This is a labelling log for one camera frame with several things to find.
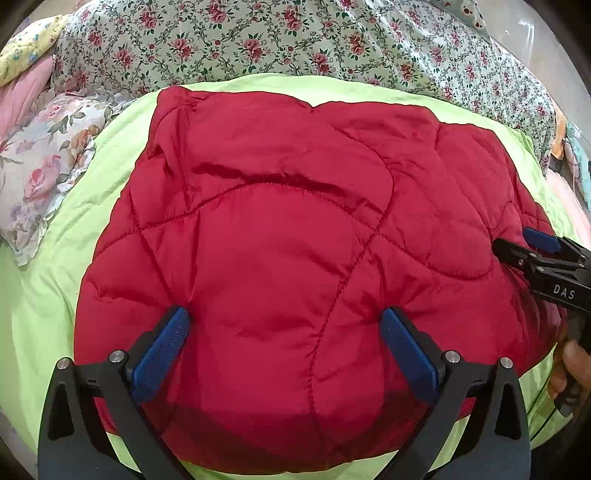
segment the finger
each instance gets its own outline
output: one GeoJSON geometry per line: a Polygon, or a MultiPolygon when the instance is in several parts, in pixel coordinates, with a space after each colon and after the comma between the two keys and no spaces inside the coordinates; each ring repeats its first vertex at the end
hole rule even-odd
{"type": "Polygon", "coordinates": [[[577,342],[571,340],[564,346],[562,359],[566,370],[581,384],[591,389],[591,356],[577,342]]]}
{"type": "Polygon", "coordinates": [[[562,350],[563,349],[564,349],[563,343],[559,343],[558,345],[556,345],[556,348],[554,349],[554,354],[552,355],[552,358],[554,359],[555,364],[562,362],[562,350]]]}
{"type": "Polygon", "coordinates": [[[560,392],[558,390],[556,390],[552,384],[548,384],[548,396],[550,397],[550,400],[554,401],[556,400],[556,397],[558,397],[558,394],[560,392]]]}
{"type": "Polygon", "coordinates": [[[565,320],[560,324],[560,328],[558,329],[558,338],[556,339],[557,343],[561,343],[566,340],[567,335],[569,334],[569,323],[565,320]]]}
{"type": "Polygon", "coordinates": [[[552,385],[554,390],[561,393],[566,388],[566,369],[562,362],[555,364],[548,380],[548,385],[552,385]]]}

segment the floral pillow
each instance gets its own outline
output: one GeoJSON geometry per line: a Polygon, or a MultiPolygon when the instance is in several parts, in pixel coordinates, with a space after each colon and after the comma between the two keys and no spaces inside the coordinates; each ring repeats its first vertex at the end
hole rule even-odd
{"type": "Polygon", "coordinates": [[[57,15],[36,21],[14,35],[0,51],[0,86],[27,70],[60,36],[68,15],[57,15]]]}
{"type": "Polygon", "coordinates": [[[49,90],[0,143],[0,235],[18,265],[35,255],[47,222],[88,168],[94,137],[130,101],[102,87],[57,96],[49,90]]]}
{"type": "Polygon", "coordinates": [[[491,36],[486,29],[484,17],[480,13],[476,0],[428,0],[436,7],[441,8],[457,17],[461,22],[468,25],[482,35],[486,41],[491,41],[491,36]]]}

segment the human hand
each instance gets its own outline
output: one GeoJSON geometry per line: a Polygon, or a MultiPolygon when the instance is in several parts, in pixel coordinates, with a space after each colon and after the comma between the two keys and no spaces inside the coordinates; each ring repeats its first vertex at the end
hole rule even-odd
{"type": "Polygon", "coordinates": [[[548,381],[548,395],[555,400],[564,391],[568,372],[583,387],[581,404],[584,404],[591,391],[591,355],[574,340],[566,341],[566,333],[565,322],[558,336],[558,346],[554,351],[554,368],[548,381]]]}

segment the floral bedsheet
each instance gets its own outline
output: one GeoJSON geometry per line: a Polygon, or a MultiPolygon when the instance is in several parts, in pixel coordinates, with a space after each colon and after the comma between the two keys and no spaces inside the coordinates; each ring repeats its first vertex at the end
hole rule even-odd
{"type": "Polygon", "coordinates": [[[328,75],[446,100],[523,130],[545,171],[556,119],[513,55],[420,0],[93,0],[56,45],[53,86],[136,96],[251,73],[328,75]]]}

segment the yellow floral fabric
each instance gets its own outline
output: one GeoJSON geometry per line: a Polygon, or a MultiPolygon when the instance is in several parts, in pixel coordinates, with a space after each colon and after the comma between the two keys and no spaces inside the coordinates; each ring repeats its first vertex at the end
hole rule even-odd
{"type": "Polygon", "coordinates": [[[68,17],[38,20],[8,41],[0,52],[0,86],[18,77],[53,46],[68,17]]]}

